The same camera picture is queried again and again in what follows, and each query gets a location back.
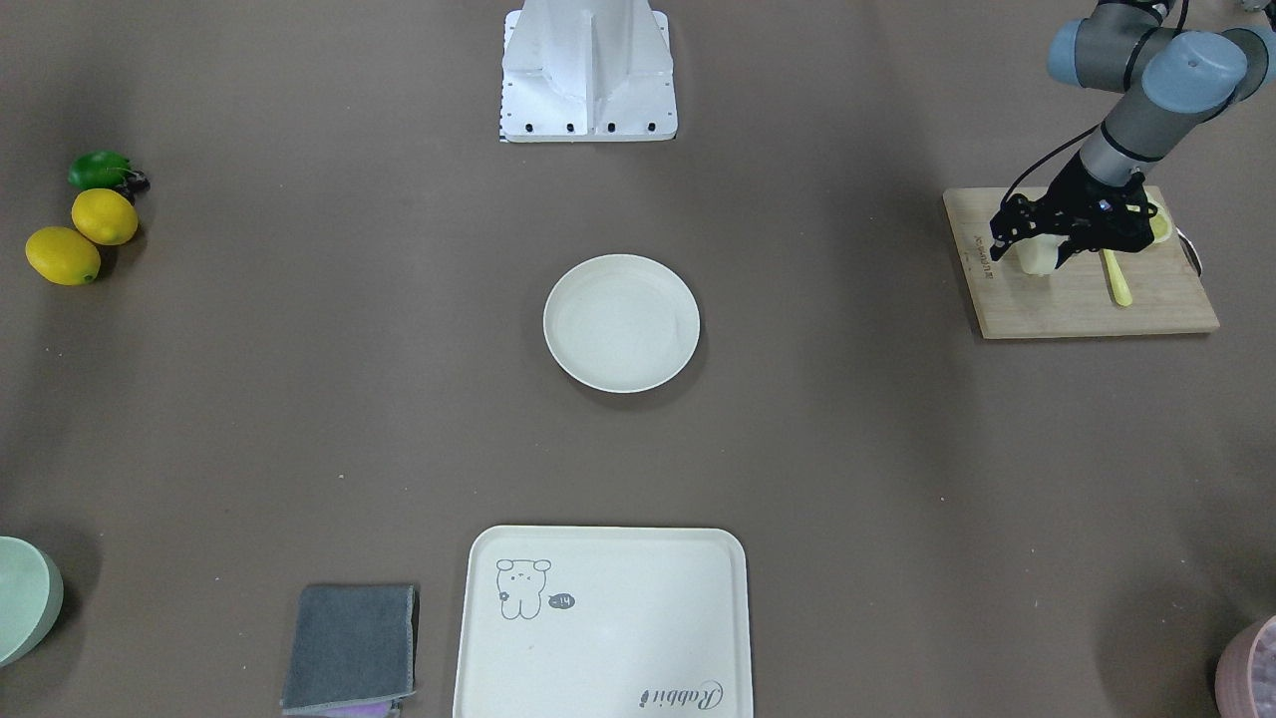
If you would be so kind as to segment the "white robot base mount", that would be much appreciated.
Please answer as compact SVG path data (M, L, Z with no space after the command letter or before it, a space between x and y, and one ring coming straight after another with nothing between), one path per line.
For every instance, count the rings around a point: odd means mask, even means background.
M524 1L507 13L501 41L501 142L678 135L670 23L649 3Z

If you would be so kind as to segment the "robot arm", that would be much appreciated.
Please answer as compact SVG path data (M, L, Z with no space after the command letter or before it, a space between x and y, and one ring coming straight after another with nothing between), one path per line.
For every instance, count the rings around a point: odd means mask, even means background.
M1220 32L1168 27L1170 1L1100 1L1050 45L1048 70L1065 85L1100 88L1119 101L1037 199L1008 189L991 217L989 255L1057 235L1057 263L1081 251L1143 251L1157 214L1145 176L1194 128L1273 79L1273 4L1244 1L1253 26Z

